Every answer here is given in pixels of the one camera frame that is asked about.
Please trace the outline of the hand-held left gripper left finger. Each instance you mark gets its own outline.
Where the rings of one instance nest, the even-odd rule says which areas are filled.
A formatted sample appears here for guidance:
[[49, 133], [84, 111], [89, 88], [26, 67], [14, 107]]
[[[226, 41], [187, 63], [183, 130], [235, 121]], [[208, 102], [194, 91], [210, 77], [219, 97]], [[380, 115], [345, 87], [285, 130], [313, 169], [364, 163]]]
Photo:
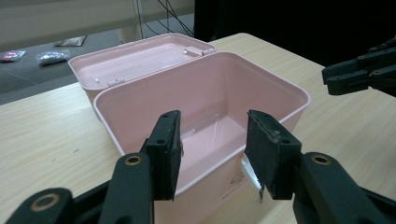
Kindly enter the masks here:
[[159, 116], [137, 153], [116, 162], [98, 224], [154, 224], [155, 203], [175, 199], [183, 146], [181, 112]]

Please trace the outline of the flat grey bag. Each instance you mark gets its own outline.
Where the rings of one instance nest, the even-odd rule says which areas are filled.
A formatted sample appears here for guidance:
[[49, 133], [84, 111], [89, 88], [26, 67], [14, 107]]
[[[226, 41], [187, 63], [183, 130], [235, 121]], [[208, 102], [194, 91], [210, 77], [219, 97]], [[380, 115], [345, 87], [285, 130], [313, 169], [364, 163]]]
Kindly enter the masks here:
[[68, 38], [54, 43], [56, 47], [81, 47], [86, 39], [85, 35]]

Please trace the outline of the black curtain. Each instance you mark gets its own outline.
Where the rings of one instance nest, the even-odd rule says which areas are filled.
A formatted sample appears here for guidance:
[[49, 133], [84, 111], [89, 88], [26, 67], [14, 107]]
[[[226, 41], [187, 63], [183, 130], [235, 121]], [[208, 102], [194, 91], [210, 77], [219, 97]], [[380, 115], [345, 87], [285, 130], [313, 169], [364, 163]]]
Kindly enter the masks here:
[[194, 35], [250, 34], [321, 65], [396, 36], [396, 0], [194, 0]]

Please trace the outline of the clear plastic bag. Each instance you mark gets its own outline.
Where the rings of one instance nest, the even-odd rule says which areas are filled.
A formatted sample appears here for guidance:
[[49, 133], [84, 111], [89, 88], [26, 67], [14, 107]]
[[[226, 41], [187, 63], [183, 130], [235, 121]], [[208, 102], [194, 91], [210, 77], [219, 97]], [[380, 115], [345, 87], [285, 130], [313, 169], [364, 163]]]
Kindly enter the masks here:
[[66, 62], [69, 57], [70, 53], [68, 50], [49, 50], [38, 53], [35, 59], [40, 66], [48, 66]]

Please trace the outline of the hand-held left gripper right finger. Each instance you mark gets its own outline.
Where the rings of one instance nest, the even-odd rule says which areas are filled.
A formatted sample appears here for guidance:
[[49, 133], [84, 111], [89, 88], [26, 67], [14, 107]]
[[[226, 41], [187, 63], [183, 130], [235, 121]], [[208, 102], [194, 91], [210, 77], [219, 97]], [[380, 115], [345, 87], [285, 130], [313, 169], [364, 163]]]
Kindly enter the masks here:
[[302, 143], [271, 115], [247, 112], [245, 154], [274, 200], [292, 200], [298, 224], [391, 224], [391, 200], [360, 187], [329, 155]]

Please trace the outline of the pink packet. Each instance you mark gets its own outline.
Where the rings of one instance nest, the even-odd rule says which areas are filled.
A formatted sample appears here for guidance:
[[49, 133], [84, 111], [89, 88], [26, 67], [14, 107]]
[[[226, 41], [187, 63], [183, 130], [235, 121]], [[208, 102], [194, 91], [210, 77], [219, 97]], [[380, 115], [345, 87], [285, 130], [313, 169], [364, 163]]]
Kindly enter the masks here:
[[0, 63], [13, 63], [20, 60], [25, 54], [25, 50], [11, 50], [5, 52], [0, 57]]

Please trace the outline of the pink storage box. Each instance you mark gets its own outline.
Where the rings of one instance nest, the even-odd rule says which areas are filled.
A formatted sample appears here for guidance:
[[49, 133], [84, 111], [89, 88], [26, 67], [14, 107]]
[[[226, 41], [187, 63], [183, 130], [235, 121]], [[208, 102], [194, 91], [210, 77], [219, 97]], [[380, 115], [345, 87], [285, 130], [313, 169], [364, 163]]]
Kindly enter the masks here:
[[142, 147], [161, 114], [180, 111], [176, 197], [155, 204], [155, 224], [201, 224], [251, 182], [244, 157], [250, 109], [293, 130], [310, 103], [306, 91], [257, 64], [179, 34], [68, 64], [122, 155]]

